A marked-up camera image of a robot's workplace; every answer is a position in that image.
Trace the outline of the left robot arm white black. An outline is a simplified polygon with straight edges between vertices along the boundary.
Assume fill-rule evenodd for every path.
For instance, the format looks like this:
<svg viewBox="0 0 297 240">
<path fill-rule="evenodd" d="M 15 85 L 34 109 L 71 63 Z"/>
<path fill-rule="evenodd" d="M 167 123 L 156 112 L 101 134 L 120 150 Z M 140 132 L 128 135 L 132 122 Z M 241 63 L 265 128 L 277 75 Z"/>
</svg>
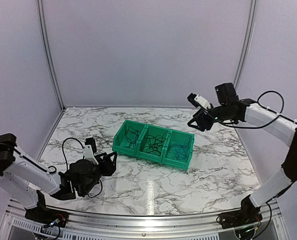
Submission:
<svg viewBox="0 0 297 240">
<path fill-rule="evenodd" d="M 101 177 L 110 177 L 116 171 L 117 152 L 97 154 L 92 137 L 85 140 L 83 149 L 83 157 L 60 172 L 27 155 L 17 145 L 14 134 L 0 135 L 0 187 L 27 212 L 46 223 L 52 218 L 52 212 L 46 207 L 45 194 L 60 201 L 85 197 L 100 184 Z"/>
</svg>

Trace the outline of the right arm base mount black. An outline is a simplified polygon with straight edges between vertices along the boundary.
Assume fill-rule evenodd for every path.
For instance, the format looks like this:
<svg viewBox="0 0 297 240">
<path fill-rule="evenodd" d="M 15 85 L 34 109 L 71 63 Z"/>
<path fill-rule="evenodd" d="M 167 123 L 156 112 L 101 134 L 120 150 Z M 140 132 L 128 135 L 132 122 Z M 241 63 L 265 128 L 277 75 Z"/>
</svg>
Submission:
<svg viewBox="0 0 297 240">
<path fill-rule="evenodd" d="M 253 223 L 259 223 L 263 219 L 260 210 L 253 213 L 243 213 L 242 210 L 232 210 L 220 213 L 216 222 L 221 225 L 222 229 L 236 228 Z"/>
</svg>

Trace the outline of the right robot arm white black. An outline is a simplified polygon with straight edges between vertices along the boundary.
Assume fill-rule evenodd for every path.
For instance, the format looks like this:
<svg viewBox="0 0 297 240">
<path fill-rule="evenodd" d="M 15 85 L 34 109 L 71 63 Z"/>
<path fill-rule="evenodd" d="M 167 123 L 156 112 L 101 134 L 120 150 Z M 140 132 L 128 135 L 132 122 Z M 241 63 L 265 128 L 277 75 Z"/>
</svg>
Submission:
<svg viewBox="0 0 297 240">
<path fill-rule="evenodd" d="M 259 100 L 240 99 L 230 82 L 216 86 L 215 92 L 218 106 L 213 106 L 199 94 L 188 95 L 187 100 L 198 108 L 187 123 L 189 127 L 204 132 L 209 131 L 215 123 L 234 129 L 239 129 L 240 122 L 248 123 L 249 130 L 263 129 L 289 148 L 280 170 L 241 201 L 236 220 L 247 224 L 263 204 L 284 193 L 297 182 L 297 121 L 284 116 L 282 111 L 261 105 Z"/>
</svg>

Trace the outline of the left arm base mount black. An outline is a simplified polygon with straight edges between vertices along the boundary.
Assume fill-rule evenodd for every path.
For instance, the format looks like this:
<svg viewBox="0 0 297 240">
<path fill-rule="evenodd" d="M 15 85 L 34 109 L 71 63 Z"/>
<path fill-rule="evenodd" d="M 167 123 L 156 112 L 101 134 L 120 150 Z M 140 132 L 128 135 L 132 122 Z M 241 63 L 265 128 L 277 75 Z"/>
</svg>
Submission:
<svg viewBox="0 0 297 240">
<path fill-rule="evenodd" d="M 60 211 L 56 209 L 27 209 L 25 212 L 25 218 L 38 222 L 44 225 L 50 225 L 56 219 L 59 219 L 57 225 L 60 228 L 64 228 L 67 224 L 69 213 L 66 211 Z"/>
</svg>

